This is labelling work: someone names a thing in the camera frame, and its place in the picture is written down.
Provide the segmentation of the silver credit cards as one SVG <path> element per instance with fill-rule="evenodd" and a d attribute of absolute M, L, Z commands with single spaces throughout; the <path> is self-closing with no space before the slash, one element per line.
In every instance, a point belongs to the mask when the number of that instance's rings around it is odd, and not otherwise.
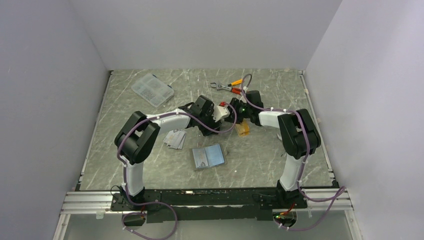
<path fill-rule="evenodd" d="M 186 134 L 187 132 L 181 129 L 169 131 L 165 136 L 163 143 L 166 144 L 168 148 L 181 150 L 184 145 Z"/>

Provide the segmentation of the grey card holder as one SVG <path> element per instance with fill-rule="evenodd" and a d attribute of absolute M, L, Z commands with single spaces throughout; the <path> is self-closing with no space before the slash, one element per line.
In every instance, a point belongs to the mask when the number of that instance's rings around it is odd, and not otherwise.
<path fill-rule="evenodd" d="M 192 166 L 195 171 L 227 164 L 226 155 L 227 153 L 219 143 L 205 147 L 192 148 L 190 150 Z"/>

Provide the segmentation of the black card wallet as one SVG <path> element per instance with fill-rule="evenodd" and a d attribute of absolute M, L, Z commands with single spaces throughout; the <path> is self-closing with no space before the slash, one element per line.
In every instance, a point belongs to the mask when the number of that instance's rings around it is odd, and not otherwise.
<path fill-rule="evenodd" d="M 220 126 L 217 126 L 215 128 L 213 128 L 212 126 L 210 127 L 204 127 L 202 125 L 198 126 L 198 129 L 200 130 L 200 132 L 202 133 L 204 137 L 218 134 L 218 132 L 220 131 L 220 128 L 221 128 Z"/>

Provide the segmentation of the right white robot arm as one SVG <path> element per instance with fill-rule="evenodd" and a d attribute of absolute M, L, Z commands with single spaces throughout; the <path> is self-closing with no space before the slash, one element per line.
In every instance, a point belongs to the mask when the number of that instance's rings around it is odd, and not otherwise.
<path fill-rule="evenodd" d="M 321 137 L 309 111 L 264 108 L 257 90 L 248 91 L 243 99 L 232 98 L 227 122 L 241 123 L 244 119 L 260 127 L 272 127 L 280 131 L 286 152 L 283 173 L 278 180 L 276 203 L 287 208 L 295 201 L 295 192 L 300 190 L 302 175 L 308 157 L 321 146 Z"/>

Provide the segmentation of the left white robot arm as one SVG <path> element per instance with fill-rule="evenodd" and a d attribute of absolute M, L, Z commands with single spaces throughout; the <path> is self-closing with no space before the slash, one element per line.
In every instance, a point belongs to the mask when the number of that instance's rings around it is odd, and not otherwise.
<path fill-rule="evenodd" d="M 146 115 L 135 111 L 115 137 L 118 159 L 123 163 L 122 192 L 124 204 L 131 210 L 139 209 L 144 203 L 144 161 L 149 157 L 157 137 L 174 130 L 197 127 L 203 136 L 220 132 L 221 120 L 230 111 L 225 106 L 214 104 L 201 95 L 173 111 Z"/>

